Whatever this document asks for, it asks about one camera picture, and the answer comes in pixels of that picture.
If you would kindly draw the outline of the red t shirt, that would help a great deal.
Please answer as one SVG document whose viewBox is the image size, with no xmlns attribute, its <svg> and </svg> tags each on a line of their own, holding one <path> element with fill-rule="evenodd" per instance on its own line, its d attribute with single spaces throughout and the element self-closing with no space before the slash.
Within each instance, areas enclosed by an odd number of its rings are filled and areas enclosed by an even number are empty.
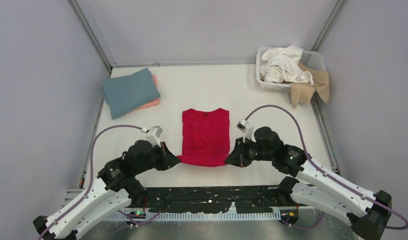
<svg viewBox="0 0 408 240">
<path fill-rule="evenodd" d="M 220 167 L 230 152 L 230 113 L 218 108 L 213 111 L 188 109 L 182 113 L 183 164 Z"/>
</svg>

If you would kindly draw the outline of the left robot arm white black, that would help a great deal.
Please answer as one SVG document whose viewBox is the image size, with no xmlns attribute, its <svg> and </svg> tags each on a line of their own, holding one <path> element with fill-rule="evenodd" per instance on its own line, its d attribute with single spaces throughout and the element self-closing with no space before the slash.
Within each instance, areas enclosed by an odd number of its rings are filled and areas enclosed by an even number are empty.
<svg viewBox="0 0 408 240">
<path fill-rule="evenodd" d="M 33 225 L 42 240 L 79 240 L 112 213 L 140 206 L 147 192 L 136 176 L 148 170 L 165 171 L 180 163 L 164 142 L 138 140 L 121 157 L 107 162 L 91 185 L 50 216 Z"/>
</svg>

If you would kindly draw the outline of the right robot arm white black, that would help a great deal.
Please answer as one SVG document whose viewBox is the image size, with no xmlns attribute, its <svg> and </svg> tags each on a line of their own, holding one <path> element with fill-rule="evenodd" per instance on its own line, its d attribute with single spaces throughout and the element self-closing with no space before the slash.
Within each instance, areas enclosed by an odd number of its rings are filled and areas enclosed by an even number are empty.
<svg viewBox="0 0 408 240">
<path fill-rule="evenodd" d="M 325 168 L 297 146 L 284 144 L 269 127 L 253 130 L 245 122 L 225 164 L 247 167 L 267 161 L 285 174 L 279 190 L 297 204 L 317 208 L 351 227 L 365 240 L 379 240 L 388 224 L 392 197 L 380 190 L 364 189 Z"/>
</svg>

